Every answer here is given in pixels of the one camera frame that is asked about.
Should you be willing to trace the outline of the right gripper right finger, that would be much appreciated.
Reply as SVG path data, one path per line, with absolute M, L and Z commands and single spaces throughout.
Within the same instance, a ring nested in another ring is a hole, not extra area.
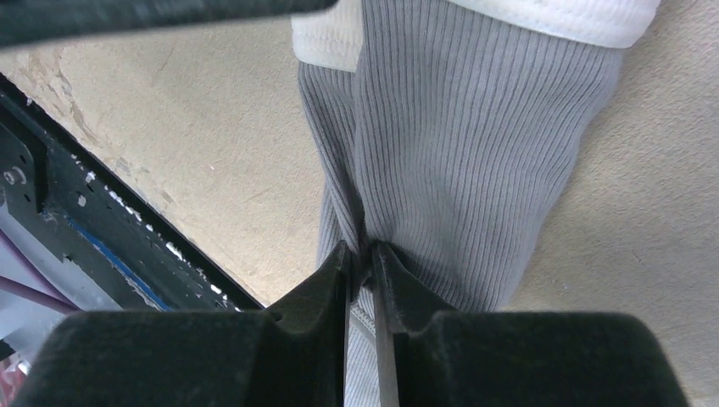
M 384 406 L 684 406 L 654 334 L 605 312 L 467 313 L 372 254 Z

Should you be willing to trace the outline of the grey underwear cream waistband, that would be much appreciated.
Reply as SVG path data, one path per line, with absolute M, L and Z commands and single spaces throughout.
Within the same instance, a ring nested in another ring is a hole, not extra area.
M 325 186 L 319 260 L 359 293 L 344 404 L 378 406 L 371 247 L 447 303 L 504 307 L 656 1 L 340 1 L 291 18 Z

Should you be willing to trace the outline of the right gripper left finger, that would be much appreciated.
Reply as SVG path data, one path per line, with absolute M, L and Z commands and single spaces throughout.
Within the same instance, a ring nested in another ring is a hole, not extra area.
M 255 311 L 98 311 L 64 319 L 16 406 L 340 406 L 353 255 L 339 243 Z

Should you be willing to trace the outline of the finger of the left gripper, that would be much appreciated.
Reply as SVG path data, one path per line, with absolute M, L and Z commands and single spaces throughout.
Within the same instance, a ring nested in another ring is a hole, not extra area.
M 1 48 L 79 36 L 324 11 L 332 0 L 2 1 Z

